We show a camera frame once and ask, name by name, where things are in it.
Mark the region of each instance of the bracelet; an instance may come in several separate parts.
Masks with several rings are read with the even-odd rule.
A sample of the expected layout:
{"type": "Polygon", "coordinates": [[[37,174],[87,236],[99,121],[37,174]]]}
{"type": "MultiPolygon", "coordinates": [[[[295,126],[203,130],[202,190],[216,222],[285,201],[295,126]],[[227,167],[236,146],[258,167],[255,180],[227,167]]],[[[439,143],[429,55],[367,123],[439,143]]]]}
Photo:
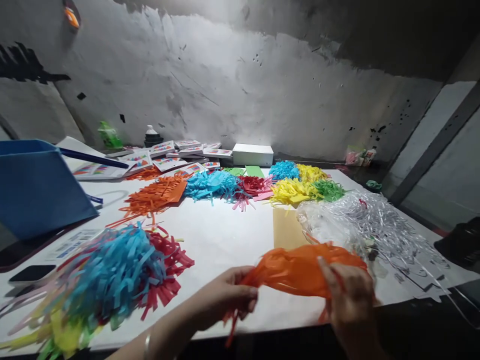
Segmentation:
{"type": "Polygon", "coordinates": [[[152,331],[148,332],[148,335],[145,338],[145,346],[143,348],[143,360],[149,360],[149,345],[150,345],[150,335],[152,331]]]}

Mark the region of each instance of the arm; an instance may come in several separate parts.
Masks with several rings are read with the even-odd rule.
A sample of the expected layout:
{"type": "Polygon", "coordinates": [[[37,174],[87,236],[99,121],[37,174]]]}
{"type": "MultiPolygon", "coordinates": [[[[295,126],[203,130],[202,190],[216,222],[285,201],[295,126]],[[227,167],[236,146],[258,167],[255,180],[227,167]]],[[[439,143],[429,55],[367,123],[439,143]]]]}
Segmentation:
{"type": "Polygon", "coordinates": [[[326,310],[335,335],[350,360],[389,357],[380,345],[374,317],[372,278],[362,269],[322,258],[318,264],[330,289],[326,310]]]}
{"type": "Polygon", "coordinates": [[[143,359],[148,336],[148,360],[173,359],[197,331],[220,321],[228,310],[238,309],[240,319],[245,319],[255,309],[258,290],[237,284],[252,268],[243,266],[227,270],[108,359],[143,359]]]}

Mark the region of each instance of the smartphone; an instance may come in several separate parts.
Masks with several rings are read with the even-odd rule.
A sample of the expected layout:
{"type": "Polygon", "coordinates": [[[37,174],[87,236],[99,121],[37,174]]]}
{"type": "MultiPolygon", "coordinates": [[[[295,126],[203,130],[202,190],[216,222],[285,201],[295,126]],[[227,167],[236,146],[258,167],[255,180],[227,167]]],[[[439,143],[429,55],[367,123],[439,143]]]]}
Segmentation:
{"type": "Polygon", "coordinates": [[[8,283],[13,287],[44,285],[54,274],[56,268],[56,265],[31,265],[12,276],[8,283]]]}

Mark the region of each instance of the green bottle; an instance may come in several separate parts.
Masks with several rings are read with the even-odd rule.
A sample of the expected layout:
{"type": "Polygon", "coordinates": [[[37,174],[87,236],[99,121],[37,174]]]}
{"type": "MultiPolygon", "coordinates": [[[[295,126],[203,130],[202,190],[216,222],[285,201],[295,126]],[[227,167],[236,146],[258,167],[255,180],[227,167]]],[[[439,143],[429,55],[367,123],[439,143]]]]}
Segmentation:
{"type": "Polygon", "coordinates": [[[108,122],[100,121],[98,133],[107,149],[123,149],[124,145],[117,134],[117,130],[111,127],[108,122]]]}

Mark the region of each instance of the left hand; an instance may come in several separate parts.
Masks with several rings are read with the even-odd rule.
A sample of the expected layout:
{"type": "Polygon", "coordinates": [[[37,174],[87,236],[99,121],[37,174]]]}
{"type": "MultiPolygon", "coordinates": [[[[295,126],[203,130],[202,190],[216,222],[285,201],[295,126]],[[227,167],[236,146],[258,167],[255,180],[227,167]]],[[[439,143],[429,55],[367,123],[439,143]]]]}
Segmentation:
{"type": "Polygon", "coordinates": [[[258,289],[238,285],[253,266],[233,267],[213,279],[187,300],[194,312],[196,326],[206,330],[223,319],[229,310],[238,310],[241,320],[257,305],[258,289]]]}

